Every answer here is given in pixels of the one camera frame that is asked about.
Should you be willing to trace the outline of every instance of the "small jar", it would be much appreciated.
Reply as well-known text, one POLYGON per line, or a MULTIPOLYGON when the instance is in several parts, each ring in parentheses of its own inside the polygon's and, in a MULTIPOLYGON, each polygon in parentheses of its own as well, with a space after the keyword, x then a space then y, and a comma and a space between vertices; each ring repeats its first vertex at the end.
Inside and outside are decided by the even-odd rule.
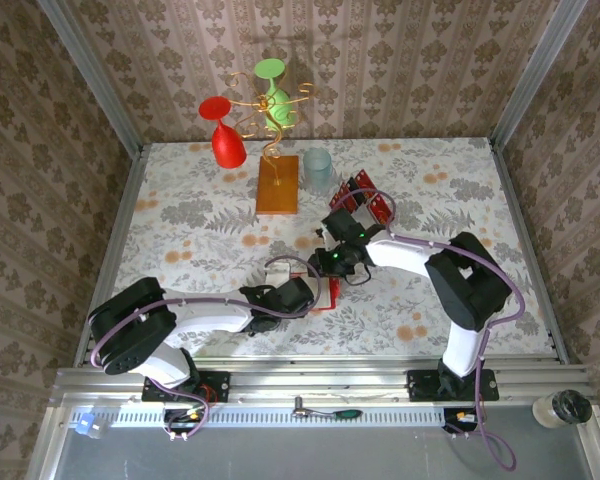
POLYGON ((546 428, 586 423, 591 414, 591 402, 575 390, 552 393, 533 402, 533 416, 546 428))

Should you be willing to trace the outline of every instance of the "clear plastic cup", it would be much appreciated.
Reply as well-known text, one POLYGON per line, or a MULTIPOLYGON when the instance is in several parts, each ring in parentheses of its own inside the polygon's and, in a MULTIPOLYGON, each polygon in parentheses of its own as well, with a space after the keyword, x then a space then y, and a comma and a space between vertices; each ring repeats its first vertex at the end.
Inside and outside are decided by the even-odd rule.
POLYGON ((310 148, 302 157, 305 186, 319 192, 329 188, 333 166, 331 154, 324 148, 310 148))

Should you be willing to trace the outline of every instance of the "table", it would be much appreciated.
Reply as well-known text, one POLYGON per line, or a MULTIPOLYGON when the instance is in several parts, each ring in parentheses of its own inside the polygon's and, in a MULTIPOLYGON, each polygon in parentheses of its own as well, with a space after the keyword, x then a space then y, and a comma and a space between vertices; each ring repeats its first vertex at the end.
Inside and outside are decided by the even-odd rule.
MULTIPOLYGON (((153 144, 114 291, 143 276, 175 290, 228 291, 261 284, 263 264, 273 256, 308 258, 330 197, 306 189, 301 172, 297 215, 256 216, 263 145, 247 142, 244 165, 223 170, 207 143, 153 144)), ((478 236, 527 301, 521 320, 494 329, 487 354, 555 358, 486 139, 288 140, 281 150, 302 158, 311 147, 331 153, 340 179, 364 168, 391 193, 397 233, 441 241, 462 230, 478 236)), ((510 299, 505 313, 516 308, 510 299)), ((427 279, 375 269, 368 284, 343 285, 336 310, 284 320, 278 330, 254 337, 191 332, 169 343, 198 357, 437 356, 448 329, 427 279)))

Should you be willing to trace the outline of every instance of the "purple cable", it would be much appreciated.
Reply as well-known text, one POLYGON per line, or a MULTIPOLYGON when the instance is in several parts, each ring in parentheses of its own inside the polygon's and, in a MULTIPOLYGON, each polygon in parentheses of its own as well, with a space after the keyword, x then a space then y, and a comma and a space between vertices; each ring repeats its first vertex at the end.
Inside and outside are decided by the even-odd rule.
MULTIPOLYGON (((189 430, 187 433, 185 433, 185 436, 187 438, 195 435, 196 432, 202 428, 202 425, 207 423, 207 420, 209 419, 209 410, 211 407, 209 407, 209 404, 207 403, 207 401, 204 398, 202 398, 201 396, 196 395, 194 393, 178 392, 177 390, 172 390, 170 388, 164 387, 164 386, 160 385, 158 382, 156 382, 153 378, 150 378, 149 380, 151 380, 151 383, 153 383, 156 387, 158 387, 163 392, 170 393, 172 395, 178 395, 180 397, 191 398, 191 399, 195 400, 196 402, 202 404, 202 406, 204 407, 204 413, 202 414, 202 418, 200 419, 198 424, 195 427, 193 427, 191 430, 189 430)), ((171 423, 169 423, 169 425, 167 426, 166 431, 169 434, 171 433, 171 423)))
POLYGON ((446 249, 446 250, 450 250, 454 253, 457 253, 458 255, 462 255, 464 257, 470 258, 474 262, 479 263, 480 265, 488 268, 493 273, 495 273, 498 277, 500 277, 500 279, 507 285, 507 287, 509 287, 509 289, 515 295, 516 300, 518 302, 518 311, 512 315, 509 315, 509 316, 506 316, 503 318, 499 318, 497 320, 493 320, 493 321, 489 322, 486 326, 484 336, 482 337, 482 341, 480 342, 480 347, 478 349, 478 362, 476 365, 476 386, 475 386, 475 399, 474 399, 475 404, 476 404, 476 417, 478 417, 478 426, 480 428, 480 435, 482 436, 482 440, 484 441, 485 446, 489 450, 489 453, 491 454, 493 459, 500 466, 500 468, 502 468, 503 470, 506 470, 507 472, 513 472, 516 469, 516 466, 518 464, 518 460, 516 459, 513 449, 509 446, 509 444, 502 437, 495 435, 493 433, 487 432, 484 428, 484 420, 482 418, 482 406, 480 405, 480 375, 482 373, 481 359, 483 359, 484 352, 487 348, 487 342, 489 341, 489 335, 490 335, 491 328, 495 327, 496 325, 505 323, 505 322, 511 322, 513 320, 517 320, 517 319, 521 318, 522 315, 524 314, 525 309, 526 309, 526 304, 524 301, 524 297, 522 296, 522 292, 511 281, 511 279, 502 270, 500 270, 500 268, 498 268, 497 265, 494 265, 493 263, 489 262, 488 260, 485 260, 484 258, 482 258, 479 255, 476 255, 473 252, 469 252, 468 250, 465 250, 463 248, 454 247, 453 245, 449 245, 446 243, 433 242, 433 241, 422 240, 422 239, 413 238, 413 237, 406 237, 403 235, 396 235, 394 233, 391 233, 389 226, 395 218, 396 202, 391 197, 391 195, 387 194, 386 192, 377 190, 375 188, 360 188, 357 190, 353 190, 353 191, 343 195, 342 197, 340 197, 340 199, 335 203, 335 205, 333 206, 331 211, 332 212, 335 211, 340 205, 342 205, 342 202, 344 202, 344 200, 351 197, 352 195, 354 195, 356 193, 364 193, 364 192, 374 192, 374 193, 378 193, 380 195, 384 195, 391 202, 391 206, 393 207, 393 210, 391 212, 391 215, 389 216, 389 219, 387 220, 387 224, 385 225, 385 227, 387 229, 387 232, 392 236, 392 238, 394 240, 397 240, 402 243, 406 243, 408 245, 415 245, 415 246, 419 246, 419 247, 446 249), (498 457, 496 452, 493 450, 493 447, 489 443, 489 441, 488 441, 489 438, 492 438, 495 441, 499 441, 509 451, 509 453, 511 454, 511 465, 506 465, 502 460, 500 460, 500 457, 498 457))
POLYGON ((274 315, 278 318, 298 318, 298 317, 302 317, 302 316, 306 315, 311 310, 313 310, 313 307, 315 307, 317 305, 318 301, 320 300, 320 295, 322 294, 322 286, 320 285, 320 275, 318 275, 318 271, 315 268, 313 268, 312 265, 310 265, 308 262, 301 259, 300 257, 296 257, 295 255, 279 255, 279 256, 274 257, 271 260, 269 260, 267 263, 264 264, 264 266, 268 267, 273 262, 275 262, 277 260, 282 260, 282 259, 290 259, 290 260, 295 260, 297 262, 302 263, 305 267, 307 267, 307 269, 311 273, 313 273, 315 278, 318 280, 317 281, 318 291, 316 292, 316 298, 314 298, 311 305, 309 305, 307 308, 305 308, 302 312, 280 313, 280 312, 276 312, 275 310, 270 310, 268 308, 260 307, 258 305, 252 305, 249 302, 243 302, 242 300, 225 299, 225 298, 201 297, 201 298, 172 298, 169 300, 158 300, 157 302, 153 302, 153 303, 146 305, 146 306, 142 307, 141 309, 136 310, 135 312, 131 313, 130 315, 125 317, 121 322, 117 323, 111 330, 109 330, 107 333, 105 333, 103 335, 103 337, 100 339, 100 341, 98 343, 96 343, 96 346, 93 347, 93 350, 91 351, 91 357, 90 357, 91 365, 93 365, 96 368, 102 367, 102 364, 98 362, 98 354, 100 353, 100 350, 102 349, 102 347, 109 340, 111 340, 111 338, 114 335, 116 335, 120 330, 122 330, 124 327, 126 327, 129 323, 134 321, 140 315, 147 313, 148 311, 153 310, 154 308, 162 307, 165 305, 182 305, 183 303, 186 303, 186 304, 221 303, 221 304, 230 304, 230 305, 237 305, 240 307, 246 307, 246 308, 249 308, 252 310, 257 310, 259 312, 268 313, 269 315, 274 315))

